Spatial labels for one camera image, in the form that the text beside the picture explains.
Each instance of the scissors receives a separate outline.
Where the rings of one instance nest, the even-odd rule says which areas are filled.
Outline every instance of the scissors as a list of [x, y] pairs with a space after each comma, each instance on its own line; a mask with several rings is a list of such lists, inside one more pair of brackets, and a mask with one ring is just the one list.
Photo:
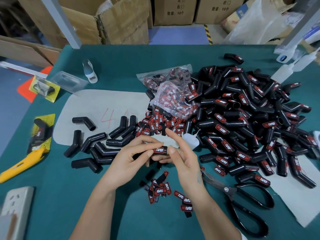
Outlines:
[[[270, 210], [275, 206], [275, 202], [274, 202], [274, 200], [272, 198], [272, 195], [269, 193], [269, 191], [267, 191], [264, 187], [262, 187], [262, 186], [260, 186], [258, 184], [255, 184], [255, 183], [242, 183], [242, 184], [236, 184], [235, 187], [229, 187], [229, 186], [224, 185], [222, 182], [218, 181], [217, 179], [215, 179], [212, 175], [207, 173], [205, 170], [201, 170], [201, 171], [203, 172], [202, 179], [204, 181], [206, 181], [208, 184], [212, 185], [214, 188], [216, 188], [218, 190], [221, 190], [222, 192], [224, 192], [228, 196], [228, 207], [229, 207], [229, 209], [231, 211], [231, 214], [233, 215], [234, 220], [238, 223], [238, 225], [247, 234], [249, 234], [250, 236], [255, 237], [255, 238], [262, 238], [262, 237], [265, 237], [268, 234], [269, 227], [266, 224], [266, 222], [261, 217], [259, 217], [255, 213], [253, 213], [252, 211], [246, 209], [245, 207], [243, 207], [239, 203], [235, 202], [234, 199], [233, 199], [233, 196], [236, 193], [240, 193], [240, 194], [242, 194], [242, 196], [246, 197], [251, 202], [261, 206], [262, 208]], [[249, 186], [253, 186], [253, 187], [257, 187], [257, 188], [261, 189], [264, 192], [264, 194], [266, 195], [267, 204], [261, 203], [256, 198], [254, 198], [252, 195], [248, 194], [247, 192], [245, 192], [242, 189], [244, 187], [249, 187]], [[237, 214], [235, 208], [238, 208], [243, 213], [245, 213], [247, 216], [253, 218], [257, 222], [257, 224], [259, 226], [259, 232], [258, 233], [254, 233], [254, 232], [248, 230], [243, 225], [243, 223], [241, 222], [241, 220], [238, 217], [238, 214]]]

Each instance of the white paper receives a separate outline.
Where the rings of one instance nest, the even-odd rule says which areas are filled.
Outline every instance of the white paper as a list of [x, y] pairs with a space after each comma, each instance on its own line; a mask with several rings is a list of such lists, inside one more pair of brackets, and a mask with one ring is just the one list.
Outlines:
[[[119, 126], [121, 116], [126, 116], [129, 121], [130, 116], [135, 115], [137, 122], [141, 121], [146, 116], [148, 104], [149, 98], [142, 92], [95, 89], [78, 91], [64, 105], [53, 130], [53, 139], [58, 144], [70, 146], [75, 130], [81, 130], [84, 139], [102, 132], [108, 134]], [[88, 117], [97, 128], [90, 131], [84, 124], [74, 124], [73, 117]], [[165, 146], [178, 147], [168, 136], [154, 137], [164, 142]]]
[[276, 168], [273, 168], [275, 174], [266, 176], [266, 179], [271, 182], [271, 188], [282, 198], [297, 222], [306, 227], [320, 212], [320, 172], [305, 155], [298, 156], [298, 160], [302, 172], [317, 184], [315, 188], [310, 189], [301, 184], [292, 176], [289, 168], [287, 177], [277, 175]]

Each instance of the power outlet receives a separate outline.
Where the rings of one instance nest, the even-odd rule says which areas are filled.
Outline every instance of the power outlet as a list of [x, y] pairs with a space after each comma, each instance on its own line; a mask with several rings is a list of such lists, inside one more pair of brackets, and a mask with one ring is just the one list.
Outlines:
[[34, 188], [27, 186], [10, 190], [4, 200], [1, 216], [16, 214], [17, 221], [12, 240], [23, 239]]

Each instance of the clear plastic bag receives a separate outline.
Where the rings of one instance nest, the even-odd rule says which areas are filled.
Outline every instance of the clear plastic bag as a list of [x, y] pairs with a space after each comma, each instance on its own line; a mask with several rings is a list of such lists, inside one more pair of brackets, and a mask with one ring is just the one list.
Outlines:
[[285, 18], [269, 0], [255, 0], [222, 44], [265, 44], [286, 28]]
[[172, 82], [179, 90], [183, 91], [188, 88], [188, 83], [191, 82], [191, 74], [192, 66], [191, 64], [188, 64], [154, 72], [137, 74], [137, 78], [151, 91], [156, 91], [158, 86], [165, 81]]
[[198, 104], [192, 102], [186, 103], [185, 97], [192, 93], [188, 87], [182, 89], [171, 81], [165, 81], [157, 87], [155, 98], [150, 101], [151, 105], [158, 106], [173, 116], [181, 119], [188, 119], [195, 114], [198, 109]]

